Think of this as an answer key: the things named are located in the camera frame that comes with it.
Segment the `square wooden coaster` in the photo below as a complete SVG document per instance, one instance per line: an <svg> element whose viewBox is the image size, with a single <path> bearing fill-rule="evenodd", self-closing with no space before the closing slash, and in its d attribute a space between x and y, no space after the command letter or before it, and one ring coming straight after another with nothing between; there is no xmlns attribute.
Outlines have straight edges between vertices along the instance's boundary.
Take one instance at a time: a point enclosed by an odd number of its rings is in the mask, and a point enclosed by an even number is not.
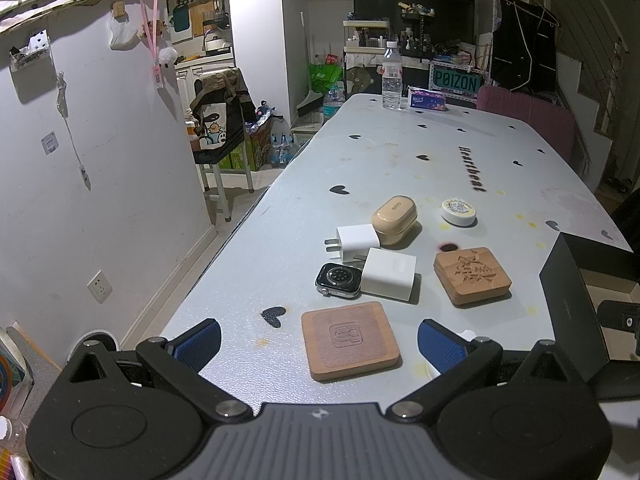
<svg viewBox="0 0 640 480"><path fill-rule="evenodd" d="M317 382L386 370L400 361L395 335L377 301L305 312L302 331L309 373Z"/></svg>

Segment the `white round tape tin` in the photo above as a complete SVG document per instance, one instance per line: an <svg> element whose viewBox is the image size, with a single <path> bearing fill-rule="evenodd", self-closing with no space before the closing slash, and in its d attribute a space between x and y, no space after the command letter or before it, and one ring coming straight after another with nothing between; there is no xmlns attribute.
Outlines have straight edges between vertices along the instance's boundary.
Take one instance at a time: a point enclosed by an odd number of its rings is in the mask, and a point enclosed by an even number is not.
<svg viewBox="0 0 640 480"><path fill-rule="evenodd" d="M453 226L472 226L476 220L476 210L466 200L447 198L440 205L440 215Z"/></svg>

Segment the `small white plug charger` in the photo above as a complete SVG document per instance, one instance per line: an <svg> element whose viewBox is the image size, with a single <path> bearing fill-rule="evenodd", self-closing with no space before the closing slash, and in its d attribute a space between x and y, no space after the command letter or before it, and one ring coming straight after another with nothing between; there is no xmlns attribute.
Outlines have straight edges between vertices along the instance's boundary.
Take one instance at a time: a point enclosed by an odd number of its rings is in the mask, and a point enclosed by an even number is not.
<svg viewBox="0 0 640 480"><path fill-rule="evenodd" d="M324 241L331 259L341 263L366 260L371 248L380 248L380 239L371 223L338 226L333 238Z"/></svg>

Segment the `clear water bottle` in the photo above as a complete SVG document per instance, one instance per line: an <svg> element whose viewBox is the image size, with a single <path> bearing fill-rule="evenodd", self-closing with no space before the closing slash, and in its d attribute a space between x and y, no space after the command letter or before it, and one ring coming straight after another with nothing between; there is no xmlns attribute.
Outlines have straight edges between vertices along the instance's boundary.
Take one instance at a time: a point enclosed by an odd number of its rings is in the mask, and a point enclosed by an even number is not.
<svg viewBox="0 0 640 480"><path fill-rule="evenodd" d="M382 105L386 110L400 110L403 79L398 43L387 40L382 63Z"/></svg>

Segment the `white wall socket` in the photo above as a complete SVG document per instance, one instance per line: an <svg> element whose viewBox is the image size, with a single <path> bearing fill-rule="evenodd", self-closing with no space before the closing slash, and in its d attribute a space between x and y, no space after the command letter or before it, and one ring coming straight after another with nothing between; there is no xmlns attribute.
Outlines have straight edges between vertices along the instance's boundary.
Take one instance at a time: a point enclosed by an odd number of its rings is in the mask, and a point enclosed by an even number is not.
<svg viewBox="0 0 640 480"><path fill-rule="evenodd" d="M87 288L99 304L103 304L113 292L113 287L102 270L96 272L96 275L87 284Z"/></svg>

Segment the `pink upholstered chair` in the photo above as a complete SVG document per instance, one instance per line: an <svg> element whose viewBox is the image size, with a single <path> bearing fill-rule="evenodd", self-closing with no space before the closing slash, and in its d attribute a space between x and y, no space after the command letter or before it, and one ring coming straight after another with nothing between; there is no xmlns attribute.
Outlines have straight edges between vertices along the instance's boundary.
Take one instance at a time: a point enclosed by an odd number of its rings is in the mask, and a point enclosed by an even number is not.
<svg viewBox="0 0 640 480"><path fill-rule="evenodd" d="M505 88L483 86L478 90L476 108L526 122L544 138L568 164L577 136L574 115L559 105Z"/></svg>

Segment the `green shopping bag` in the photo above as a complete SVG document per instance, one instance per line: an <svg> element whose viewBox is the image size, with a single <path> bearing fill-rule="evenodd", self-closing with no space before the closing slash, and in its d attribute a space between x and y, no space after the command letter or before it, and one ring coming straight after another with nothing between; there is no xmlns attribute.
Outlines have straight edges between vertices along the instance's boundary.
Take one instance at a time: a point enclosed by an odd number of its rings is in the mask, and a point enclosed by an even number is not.
<svg viewBox="0 0 640 480"><path fill-rule="evenodd" d="M311 90L324 96L342 79L343 70L337 64L310 64Z"/></svg>

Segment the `blue tissue pack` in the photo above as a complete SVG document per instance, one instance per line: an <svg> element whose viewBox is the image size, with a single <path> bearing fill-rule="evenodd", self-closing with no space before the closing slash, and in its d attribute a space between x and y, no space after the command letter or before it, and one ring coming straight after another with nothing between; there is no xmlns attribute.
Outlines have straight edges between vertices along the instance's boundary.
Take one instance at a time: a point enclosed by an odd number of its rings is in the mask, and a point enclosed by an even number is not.
<svg viewBox="0 0 640 480"><path fill-rule="evenodd" d="M408 88L408 104L416 110L438 110L442 112L447 109L446 96L442 92L418 87Z"/></svg>

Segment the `beige earbuds case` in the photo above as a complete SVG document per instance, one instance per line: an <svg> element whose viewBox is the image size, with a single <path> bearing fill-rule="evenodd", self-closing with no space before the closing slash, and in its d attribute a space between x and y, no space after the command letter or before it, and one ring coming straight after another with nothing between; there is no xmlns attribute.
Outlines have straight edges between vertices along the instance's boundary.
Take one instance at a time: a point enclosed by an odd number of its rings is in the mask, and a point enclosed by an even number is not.
<svg viewBox="0 0 640 480"><path fill-rule="evenodd" d="M383 247L400 243L417 221L416 203L405 195L391 197L371 217L371 224Z"/></svg>

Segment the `black chair with bag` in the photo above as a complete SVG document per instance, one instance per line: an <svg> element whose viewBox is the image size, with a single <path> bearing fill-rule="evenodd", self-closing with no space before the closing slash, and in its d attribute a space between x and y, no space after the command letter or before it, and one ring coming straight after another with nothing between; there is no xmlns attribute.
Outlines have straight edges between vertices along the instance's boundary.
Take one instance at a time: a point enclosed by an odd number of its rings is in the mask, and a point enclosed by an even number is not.
<svg viewBox="0 0 640 480"><path fill-rule="evenodd" d="M217 70L194 81L195 98L190 104L194 119L192 142L195 165L200 172L206 198L213 198L224 220L231 221L231 210L220 163L236 148L242 148L248 192L254 192L245 142L250 140L246 125L256 120L254 103L241 70Z"/></svg>

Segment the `black cardboard box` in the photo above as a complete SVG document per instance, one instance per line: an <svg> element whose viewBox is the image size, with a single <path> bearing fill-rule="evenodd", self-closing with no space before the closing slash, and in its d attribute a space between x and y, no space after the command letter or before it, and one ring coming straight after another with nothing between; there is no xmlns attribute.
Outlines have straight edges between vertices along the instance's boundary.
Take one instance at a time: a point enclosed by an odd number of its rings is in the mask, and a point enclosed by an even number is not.
<svg viewBox="0 0 640 480"><path fill-rule="evenodd" d="M562 233L539 274L556 342L596 397L639 397L639 256Z"/></svg>

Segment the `large white charger block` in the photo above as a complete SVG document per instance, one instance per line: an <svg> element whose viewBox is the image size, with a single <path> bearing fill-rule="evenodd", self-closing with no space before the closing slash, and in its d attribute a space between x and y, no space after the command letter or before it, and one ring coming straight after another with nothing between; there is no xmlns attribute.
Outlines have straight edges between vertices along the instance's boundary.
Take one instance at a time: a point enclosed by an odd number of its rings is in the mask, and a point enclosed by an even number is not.
<svg viewBox="0 0 640 480"><path fill-rule="evenodd" d="M360 289L364 294L408 301L415 275L415 256L370 248L362 269Z"/></svg>

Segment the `carved wooden coaster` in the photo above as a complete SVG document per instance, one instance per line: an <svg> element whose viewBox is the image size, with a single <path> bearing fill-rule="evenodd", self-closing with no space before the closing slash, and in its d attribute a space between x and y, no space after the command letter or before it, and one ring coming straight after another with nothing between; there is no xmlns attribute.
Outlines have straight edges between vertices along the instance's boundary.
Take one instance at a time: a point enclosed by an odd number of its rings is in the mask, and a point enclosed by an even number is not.
<svg viewBox="0 0 640 480"><path fill-rule="evenodd" d="M512 281L487 247L439 252L434 271L456 307L506 296Z"/></svg>

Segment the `black smartwatch body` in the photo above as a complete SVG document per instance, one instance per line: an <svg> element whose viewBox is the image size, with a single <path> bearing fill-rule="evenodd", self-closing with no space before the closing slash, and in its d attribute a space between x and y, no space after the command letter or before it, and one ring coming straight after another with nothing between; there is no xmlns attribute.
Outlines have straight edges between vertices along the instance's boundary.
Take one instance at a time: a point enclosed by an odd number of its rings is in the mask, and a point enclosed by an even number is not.
<svg viewBox="0 0 640 480"><path fill-rule="evenodd" d="M316 289L323 296L354 299L360 295L362 272L353 266L326 263L320 269Z"/></svg>

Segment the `teal poizon sign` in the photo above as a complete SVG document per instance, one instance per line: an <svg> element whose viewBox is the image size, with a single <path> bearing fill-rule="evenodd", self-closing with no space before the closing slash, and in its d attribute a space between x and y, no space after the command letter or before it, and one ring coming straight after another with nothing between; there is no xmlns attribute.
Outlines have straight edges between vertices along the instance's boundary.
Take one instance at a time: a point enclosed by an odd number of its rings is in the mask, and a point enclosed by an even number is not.
<svg viewBox="0 0 640 480"><path fill-rule="evenodd" d="M428 88L465 102L476 103L480 88L487 76L482 70L469 66L432 61Z"/></svg>

